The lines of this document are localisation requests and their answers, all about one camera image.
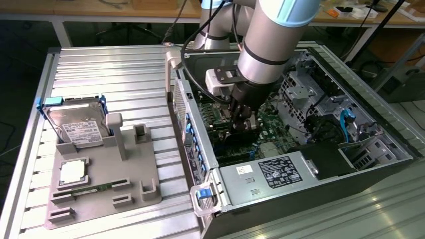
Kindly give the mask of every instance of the metal workbench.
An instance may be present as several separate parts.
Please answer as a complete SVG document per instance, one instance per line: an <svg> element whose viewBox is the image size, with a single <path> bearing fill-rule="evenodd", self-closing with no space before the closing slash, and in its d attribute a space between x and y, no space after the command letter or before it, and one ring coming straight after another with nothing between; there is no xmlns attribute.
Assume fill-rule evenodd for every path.
<svg viewBox="0 0 425 239"><path fill-rule="evenodd" d="M47 56L38 97L103 93L124 127L152 129L164 200L54 230L43 227L56 134L35 107L0 221L0 238L199 239L164 93L163 46L63 48ZM226 238L420 238L425 236L425 162L361 194Z"/></svg>

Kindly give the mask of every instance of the green circuit board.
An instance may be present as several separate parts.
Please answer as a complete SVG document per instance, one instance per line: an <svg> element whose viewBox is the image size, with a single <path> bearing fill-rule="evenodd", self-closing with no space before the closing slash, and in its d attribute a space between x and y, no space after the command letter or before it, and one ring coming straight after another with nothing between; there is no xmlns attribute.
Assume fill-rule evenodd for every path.
<svg viewBox="0 0 425 239"><path fill-rule="evenodd" d="M223 144L231 121L227 105L199 103L199 109L222 166L282 155L297 146L271 103L267 102L259 110L258 117L262 118L263 127L258 141L239 146Z"/></svg>

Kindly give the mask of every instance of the hard drive label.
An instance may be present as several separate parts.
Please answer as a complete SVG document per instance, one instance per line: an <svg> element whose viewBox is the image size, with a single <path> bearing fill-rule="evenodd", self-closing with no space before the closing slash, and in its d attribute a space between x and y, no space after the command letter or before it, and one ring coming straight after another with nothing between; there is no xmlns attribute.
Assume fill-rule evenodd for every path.
<svg viewBox="0 0 425 239"><path fill-rule="evenodd" d="M102 141L96 121L70 123L62 125L71 142L75 145Z"/></svg>
<svg viewBox="0 0 425 239"><path fill-rule="evenodd" d="M283 157L259 163L266 180L271 188L279 188L296 182L303 178L289 157Z"/></svg>

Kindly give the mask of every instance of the gray component tray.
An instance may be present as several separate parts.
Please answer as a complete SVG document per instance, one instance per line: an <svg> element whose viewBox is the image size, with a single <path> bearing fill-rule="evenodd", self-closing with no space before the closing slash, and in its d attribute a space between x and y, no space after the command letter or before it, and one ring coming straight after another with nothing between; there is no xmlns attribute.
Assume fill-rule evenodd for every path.
<svg viewBox="0 0 425 239"><path fill-rule="evenodd" d="M78 153L66 155L62 155L59 151L56 151L50 201L47 203L48 216L44 221L44 227L47 229L54 229L160 203L163 200L160 194L160 180L151 131L148 128L146 128L144 137L147 140L144 140L143 143L139 141L136 142L138 137L135 135L140 132L142 127L143 125L139 125L135 126L132 130L122 132L126 145L126 160L122 160L118 146L84 148L80 149ZM52 202L54 194L64 192L64 194L70 195L70 190L59 188L62 164L84 157L88 157L90 161L90 163L86 164L86 175L90 178L90 183L84 186L78 185L72 190L90 188L123 180L130 180L131 186L128 183L124 183L127 184L126 187L112 187L104 191L100 190L84 195L74 196L74 200L55 200L60 201L60 203L55 204ZM131 200L118 204L115 199L123 195L128 195ZM55 214L58 210L66 208L72 209L72 216L62 218L55 217L55 220L52 220L51 213Z"/></svg>

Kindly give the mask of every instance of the table leg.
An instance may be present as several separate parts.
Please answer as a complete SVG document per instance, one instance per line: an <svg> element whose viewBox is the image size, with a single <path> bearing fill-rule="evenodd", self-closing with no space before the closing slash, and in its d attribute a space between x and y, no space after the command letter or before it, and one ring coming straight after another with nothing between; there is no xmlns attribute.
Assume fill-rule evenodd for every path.
<svg viewBox="0 0 425 239"><path fill-rule="evenodd" d="M68 32L64 26L64 22L60 19L52 20L54 29L56 32L58 40L62 47L72 47Z"/></svg>
<svg viewBox="0 0 425 239"><path fill-rule="evenodd" d="M357 52L360 51L361 47L365 45L369 37L372 36L372 33L375 32L375 30L377 29L377 26L373 26L371 28L367 29L364 35L361 36L361 38L359 39L357 43L356 43L356 46L351 52L351 54L348 55L347 59L345 59L345 62L353 60Z"/></svg>

